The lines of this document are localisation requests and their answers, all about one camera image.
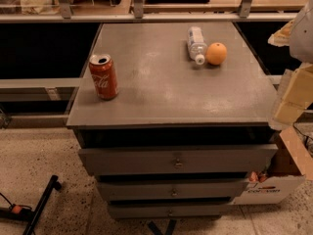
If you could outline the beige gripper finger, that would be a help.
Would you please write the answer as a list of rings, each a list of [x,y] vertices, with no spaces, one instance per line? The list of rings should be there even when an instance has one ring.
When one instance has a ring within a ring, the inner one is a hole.
[[[286,23],[268,38],[268,43],[273,46],[283,47],[290,45],[291,29],[293,21]]]
[[[313,103],[313,65],[302,64],[294,70],[286,86],[274,120],[292,125]]]

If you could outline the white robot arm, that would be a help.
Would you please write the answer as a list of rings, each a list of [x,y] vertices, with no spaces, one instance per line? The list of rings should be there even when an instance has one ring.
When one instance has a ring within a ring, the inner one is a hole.
[[[301,61],[294,71],[282,76],[270,126],[282,130],[293,125],[313,103],[313,0],[296,17],[273,33],[268,43],[289,46],[290,55]]]

